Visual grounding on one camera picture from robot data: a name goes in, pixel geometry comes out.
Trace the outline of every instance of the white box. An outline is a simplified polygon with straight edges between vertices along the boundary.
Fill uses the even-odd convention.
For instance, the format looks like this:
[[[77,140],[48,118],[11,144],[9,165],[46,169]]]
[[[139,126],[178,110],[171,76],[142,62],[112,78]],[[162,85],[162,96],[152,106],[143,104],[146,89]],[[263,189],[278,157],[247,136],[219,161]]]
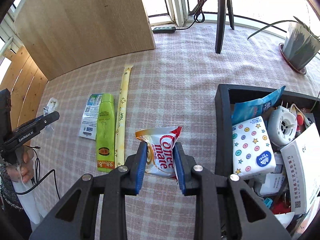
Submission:
[[[320,188],[320,136],[316,124],[283,147],[281,153],[289,180],[291,211],[305,214]]]
[[[275,195],[279,192],[284,179],[286,178],[286,172],[284,167],[284,161],[280,153],[275,153],[276,168],[272,173],[266,175],[264,183],[256,182],[254,184],[254,190],[260,196]]]
[[[232,126],[233,172],[242,179],[273,172],[276,161],[261,116]]]

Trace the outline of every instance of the tripod leg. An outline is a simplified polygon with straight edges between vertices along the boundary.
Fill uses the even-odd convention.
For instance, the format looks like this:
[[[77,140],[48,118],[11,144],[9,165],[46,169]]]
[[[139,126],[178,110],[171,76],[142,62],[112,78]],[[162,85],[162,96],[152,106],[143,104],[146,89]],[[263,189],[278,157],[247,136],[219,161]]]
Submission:
[[[224,26],[226,24],[227,0],[218,0],[218,21],[216,35],[216,53],[220,54],[222,50]]]
[[[235,29],[235,22],[233,20],[233,9],[232,9],[232,0],[227,0],[228,14],[229,14],[229,22],[231,29]]]

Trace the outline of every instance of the qr code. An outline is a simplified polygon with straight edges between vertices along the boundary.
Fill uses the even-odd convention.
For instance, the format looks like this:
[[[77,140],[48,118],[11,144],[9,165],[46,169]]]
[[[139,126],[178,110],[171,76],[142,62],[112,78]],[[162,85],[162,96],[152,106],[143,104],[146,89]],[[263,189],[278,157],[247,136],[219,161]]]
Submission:
[[[300,201],[300,200],[299,200],[299,201],[296,201],[296,202],[294,203],[294,206],[295,206],[295,208],[301,207],[301,201]]]

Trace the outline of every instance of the human hand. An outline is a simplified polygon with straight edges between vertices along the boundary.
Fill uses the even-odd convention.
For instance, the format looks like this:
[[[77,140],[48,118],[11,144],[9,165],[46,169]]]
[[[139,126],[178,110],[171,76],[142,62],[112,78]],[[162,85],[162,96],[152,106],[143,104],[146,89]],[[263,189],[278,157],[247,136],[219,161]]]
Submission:
[[[34,152],[31,148],[23,147],[22,161],[20,165],[21,172],[19,173],[17,167],[10,165],[7,167],[7,173],[12,181],[19,182],[20,177],[24,183],[28,182],[29,179],[33,178],[33,161],[32,158]]]

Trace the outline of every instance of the black tray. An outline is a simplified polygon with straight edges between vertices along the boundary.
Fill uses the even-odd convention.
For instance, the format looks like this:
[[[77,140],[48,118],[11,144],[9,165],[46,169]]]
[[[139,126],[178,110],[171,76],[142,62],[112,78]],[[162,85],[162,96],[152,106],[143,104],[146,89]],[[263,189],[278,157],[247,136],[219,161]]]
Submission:
[[[217,155],[215,164],[215,174],[228,177],[233,173],[232,164],[232,125],[231,125],[231,109],[230,104],[242,103],[251,101],[257,98],[263,98],[264,96],[275,91],[275,89],[251,87],[251,86],[239,86],[239,85],[228,85],[220,84],[217,89],[215,96],[216,106],[216,120],[217,120]],[[311,109],[317,98],[303,95],[299,93],[284,91],[281,98],[276,102],[274,106],[281,105],[286,107],[287,103],[290,106],[295,103],[298,108]],[[320,103],[317,102],[315,108],[312,111],[317,129],[320,133]],[[311,236],[316,235],[320,231],[320,212],[317,213],[312,223],[306,229],[305,233],[302,234],[300,239],[311,239]]]

